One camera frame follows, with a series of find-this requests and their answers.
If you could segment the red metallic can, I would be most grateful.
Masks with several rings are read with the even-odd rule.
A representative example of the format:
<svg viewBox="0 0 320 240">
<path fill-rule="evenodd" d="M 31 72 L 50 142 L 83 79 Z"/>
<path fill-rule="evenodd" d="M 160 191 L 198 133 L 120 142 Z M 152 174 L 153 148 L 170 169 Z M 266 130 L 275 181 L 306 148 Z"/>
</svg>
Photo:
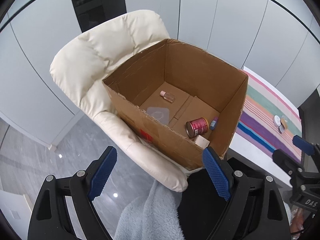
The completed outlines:
<svg viewBox="0 0 320 240">
<path fill-rule="evenodd" d="M 208 132 L 209 125 L 205 118 L 198 118 L 185 123 L 185 130 L 189 138 L 197 137 Z"/>
</svg>

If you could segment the grey translucent small case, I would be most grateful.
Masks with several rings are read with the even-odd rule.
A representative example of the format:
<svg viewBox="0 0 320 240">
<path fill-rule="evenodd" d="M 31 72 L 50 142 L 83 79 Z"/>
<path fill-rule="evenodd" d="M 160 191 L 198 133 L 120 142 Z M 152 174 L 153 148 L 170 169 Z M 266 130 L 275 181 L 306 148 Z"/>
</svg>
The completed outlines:
<svg viewBox="0 0 320 240">
<path fill-rule="evenodd" d="M 285 127 L 283 125 L 279 126 L 279 132 L 284 133 L 285 132 Z"/>
</svg>

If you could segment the tan powder puff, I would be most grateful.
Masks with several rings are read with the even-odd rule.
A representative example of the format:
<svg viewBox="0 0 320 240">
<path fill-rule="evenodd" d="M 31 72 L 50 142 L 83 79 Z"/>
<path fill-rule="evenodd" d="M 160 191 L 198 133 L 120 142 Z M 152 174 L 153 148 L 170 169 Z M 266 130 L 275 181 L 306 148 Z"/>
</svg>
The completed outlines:
<svg viewBox="0 0 320 240">
<path fill-rule="evenodd" d="M 284 118 L 281 118 L 280 122 L 284 129 L 287 129 L 287 121 Z"/>
</svg>

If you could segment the white round compact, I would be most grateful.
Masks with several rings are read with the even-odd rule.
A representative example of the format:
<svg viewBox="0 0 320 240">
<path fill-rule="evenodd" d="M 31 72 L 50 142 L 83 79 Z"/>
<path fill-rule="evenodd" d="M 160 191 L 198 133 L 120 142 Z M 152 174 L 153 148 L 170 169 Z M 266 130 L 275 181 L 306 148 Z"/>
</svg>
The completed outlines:
<svg viewBox="0 0 320 240">
<path fill-rule="evenodd" d="M 273 116 L 273 123 L 275 126 L 280 127 L 281 126 L 281 119 L 279 116 L 274 115 Z"/>
</svg>

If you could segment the colourful striped cloth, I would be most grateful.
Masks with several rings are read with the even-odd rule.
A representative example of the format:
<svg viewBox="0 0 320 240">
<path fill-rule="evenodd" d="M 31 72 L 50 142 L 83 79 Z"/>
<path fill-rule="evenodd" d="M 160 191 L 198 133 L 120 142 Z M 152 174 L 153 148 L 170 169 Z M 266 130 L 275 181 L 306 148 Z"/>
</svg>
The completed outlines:
<svg viewBox="0 0 320 240">
<path fill-rule="evenodd" d="M 302 124 L 298 109 L 278 90 L 251 70 L 243 70 L 248 75 L 248 86 L 242 115 L 236 133 L 259 148 L 269 157 L 276 149 L 283 150 L 297 162 L 302 151 L 293 145 L 295 135 L 302 135 Z M 287 116 L 284 133 L 273 123 L 273 116 Z"/>
</svg>

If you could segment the beige small box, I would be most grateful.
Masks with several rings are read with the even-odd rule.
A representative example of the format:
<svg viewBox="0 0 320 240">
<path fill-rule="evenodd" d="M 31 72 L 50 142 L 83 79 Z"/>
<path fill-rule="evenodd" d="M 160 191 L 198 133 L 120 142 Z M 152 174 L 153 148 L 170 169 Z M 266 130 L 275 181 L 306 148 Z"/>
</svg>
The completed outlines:
<svg viewBox="0 0 320 240">
<path fill-rule="evenodd" d="M 198 135 L 194 142 L 197 146 L 199 146 L 202 149 L 205 149 L 210 145 L 210 141 L 201 135 Z"/>
</svg>

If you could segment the light blue fleece garment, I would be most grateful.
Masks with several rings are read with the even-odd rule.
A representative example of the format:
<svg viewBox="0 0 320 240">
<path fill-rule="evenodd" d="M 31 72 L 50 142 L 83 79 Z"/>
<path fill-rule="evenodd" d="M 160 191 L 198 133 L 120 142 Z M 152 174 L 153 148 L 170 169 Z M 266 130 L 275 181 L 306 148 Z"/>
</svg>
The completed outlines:
<svg viewBox="0 0 320 240">
<path fill-rule="evenodd" d="M 182 193 L 154 181 L 147 196 L 125 207 L 114 239 L 184 239 L 177 211 L 181 199 Z"/>
</svg>

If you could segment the frosted plastic square box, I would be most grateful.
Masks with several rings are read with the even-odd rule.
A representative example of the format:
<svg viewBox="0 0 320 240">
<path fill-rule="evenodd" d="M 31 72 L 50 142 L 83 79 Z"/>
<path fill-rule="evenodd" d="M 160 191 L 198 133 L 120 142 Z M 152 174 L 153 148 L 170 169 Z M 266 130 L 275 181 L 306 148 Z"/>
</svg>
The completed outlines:
<svg viewBox="0 0 320 240">
<path fill-rule="evenodd" d="M 158 120 L 160 123 L 164 125 L 169 124 L 169 109 L 162 107 L 148 107 L 146 110 L 147 114 Z"/>
</svg>

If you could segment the brown cardboard box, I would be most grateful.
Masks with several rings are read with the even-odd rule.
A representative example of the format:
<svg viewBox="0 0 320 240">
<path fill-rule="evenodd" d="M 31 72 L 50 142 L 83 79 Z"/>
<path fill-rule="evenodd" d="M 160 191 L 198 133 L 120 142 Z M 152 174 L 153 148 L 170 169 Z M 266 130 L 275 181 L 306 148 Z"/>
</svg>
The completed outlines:
<svg viewBox="0 0 320 240">
<path fill-rule="evenodd" d="M 215 129 L 204 137 L 218 156 L 228 150 L 244 106 L 248 75 L 206 51 L 173 39 L 144 49 L 121 64 L 103 84 L 120 118 L 140 137 L 189 171 L 202 167 L 202 149 L 185 123 L 198 118 Z M 175 96 L 170 103 L 159 94 Z M 168 108 L 169 124 L 147 114 Z"/>
</svg>

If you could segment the small pink-capped clear bottle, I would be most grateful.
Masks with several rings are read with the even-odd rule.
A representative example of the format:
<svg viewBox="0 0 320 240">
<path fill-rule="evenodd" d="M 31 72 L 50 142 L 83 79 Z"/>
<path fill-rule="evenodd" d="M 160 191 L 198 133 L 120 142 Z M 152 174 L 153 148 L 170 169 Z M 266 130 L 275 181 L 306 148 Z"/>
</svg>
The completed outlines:
<svg viewBox="0 0 320 240">
<path fill-rule="evenodd" d="M 161 90 L 160 94 L 159 94 L 164 100 L 170 102 L 170 103 L 173 103 L 175 101 L 175 96 L 164 91 L 164 90 Z"/>
</svg>

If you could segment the black wall panel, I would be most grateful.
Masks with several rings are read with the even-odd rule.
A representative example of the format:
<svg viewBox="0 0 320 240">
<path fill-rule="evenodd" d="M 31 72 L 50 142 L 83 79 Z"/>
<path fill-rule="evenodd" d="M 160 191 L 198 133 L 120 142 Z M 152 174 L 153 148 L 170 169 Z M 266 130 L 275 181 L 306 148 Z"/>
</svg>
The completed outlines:
<svg viewBox="0 0 320 240">
<path fill-rule="evenodd" d="M 125 0 L 72 0 L 72 3 L 82 32 L 127 13 Z"/>
</svg>

